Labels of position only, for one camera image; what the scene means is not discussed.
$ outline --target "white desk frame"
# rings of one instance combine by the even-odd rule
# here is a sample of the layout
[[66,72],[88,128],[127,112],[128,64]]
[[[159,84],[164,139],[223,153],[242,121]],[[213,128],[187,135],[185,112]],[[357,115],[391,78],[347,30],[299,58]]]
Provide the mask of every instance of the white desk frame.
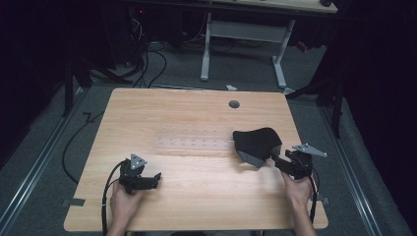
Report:
[[282,73],[281,60],[286,45],[291,36],[295,21],[291,20],[286,28],[232,23],[224,21],[212,21],[211,13],[208,13],[206,29],[206,48],[203,55],[202,81],[209,79],[209,42],[212,36],[240,38],[256,41],[280,43],[276,56],[272,56],[273,68],[280,88],[286,88],[286,82]]

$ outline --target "silver metal part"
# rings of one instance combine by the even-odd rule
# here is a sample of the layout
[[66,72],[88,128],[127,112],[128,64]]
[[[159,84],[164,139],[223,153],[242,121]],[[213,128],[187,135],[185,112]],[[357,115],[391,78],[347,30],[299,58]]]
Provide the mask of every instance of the silver metal part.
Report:
[[136,154],[131,154],[131,169],[138,169],[139,167],[142,167],[144,165],[146,165],[148,162],[145,161],[144,159],[140,158],[138,155]]
[[307,143],[305,143],[304,145],[293,146],[293,148],[301,152],[307,153],[307,154],[317,155],[321,157],[328,157],[327,153],[322,152],[314,147],[311,147]]

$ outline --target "table surface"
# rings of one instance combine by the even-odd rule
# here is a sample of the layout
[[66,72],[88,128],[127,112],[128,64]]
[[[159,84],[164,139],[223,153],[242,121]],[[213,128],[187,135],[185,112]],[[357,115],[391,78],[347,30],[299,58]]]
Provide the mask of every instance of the table surface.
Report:
[[258,7],[271,7],[296,11],[308,11],[316,13],[336,13],[337,8],[333,3],[329,7],[323,6],[319,0],[211,0],[217,3],[231,3],[253,5]]
[[[239,108],[231,108],[237,100]],[[234,230],[292,228],[283,179],[274,162],[242,162],[232,132],[271,127],[282,152],[300,144],[285,96],[277,92],[117,88],[111,94],[64,227],[101,231],[101,198],[113,167],[131,153],[161,172],[129,229]],[[113,179],[119,177],[115,172]],[[108,200],[111,188],[107,193]],[[108,221],[111,210],[107,208]],[[318,202],[314,226],[328,219]]]

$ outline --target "human hand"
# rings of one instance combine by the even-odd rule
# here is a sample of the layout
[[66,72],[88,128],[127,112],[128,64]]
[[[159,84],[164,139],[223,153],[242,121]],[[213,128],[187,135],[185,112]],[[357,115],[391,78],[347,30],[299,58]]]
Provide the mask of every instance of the human hand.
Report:
[[281,175],[284,178],[286,197],[292,206],[295,235],[317,236],[307,212],[307,202],[313,193],[309,177],[293,180],[287,173],[281,171]]
[[113,183],[113,194],[110,199],[113,222],[107,236],[124,235],[130,220],[138,210],[144,193],[145,191],[140,190],[133,195],[129,195],[119,181]]
[[281,171],[285,183],[285,193],[288,201],[295,207],[306,207],[310,196],[313,194],[312,184],[308,177],[293,180],[287,173]]

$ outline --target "gray carpet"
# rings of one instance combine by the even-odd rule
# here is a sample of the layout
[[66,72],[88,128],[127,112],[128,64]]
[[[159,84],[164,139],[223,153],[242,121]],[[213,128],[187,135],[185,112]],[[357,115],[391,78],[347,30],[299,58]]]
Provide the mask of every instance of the gray carpet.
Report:
[[[151,48],[157,49],[160,46],[156,44]],[[220,52],[227,49],[227,46],[214,46],[209,80],[201,82],[202,48],[174,49],[166,46],[159,52],[166,57],[167,67],[154,85],[156,87],[164,85],[222,90],[226,89],[226,85],[232,85],[239,90],[282,92],[282,89],[277,86],[270,62],[274,47],[273,44],[258,48],[235,46],[227,52]],[[299,89],[307,85],[325,51],[325,48],[319,48],[302,53],[296,48],[287,48],[282,60],[282,68],[288,87]],[[163,59],[155,53],[150,53],[149,70],[146,73],[147,82],[162,68]],[[61,156],[71,137],[86,123],[87,116],[83,112],[90,112],[94,116],[103,111],[111,91],[119,87],[125,86],[109,81],[94,80],[94,86],[82,92],[86,95],[85,98],[80,101],[79,107],[74,111],[74,115],[51,152],[49,163],[10,228],[9,235],[73,235],[63,228],[68,208],[62,206],[62,203],[65,199],[73,197],[76,185],[64,173]],[[49,106],[33,122],[29,134],[14,156],[0,171],[0,177],[3,180],[0,183],[2,190],[0,212],[5,212],[51,132],[60,121],[63,98],[63,90],[60,89]],[[323,110],[316,106],[312,98],[301,96],[289,100],[288,103],[301,141],[328,153],[327,158],[314,160],[315,167],[320,174],[321,195],[328,199],[325,210],[329,225],[326,229],[319,230],[319,235],[368,235],[366,225],[343,174],[338,158],[339,151],[334,144],[332,133],[328,131],[328,123],[324,119]],[[97,119],[94,123],[87,125],[68,146],[67,168],[77,179],[83,171],[99,123],[100,119]],[[339,141],[360,180],[360,185],[378,220],[382,235],[411,235],[363,145],[346,102],[343,104],[340,133]],[[100,235],[100,233],[83,235]],[[271,230],[267,232],[267,235],[292,235],[292,231]]]

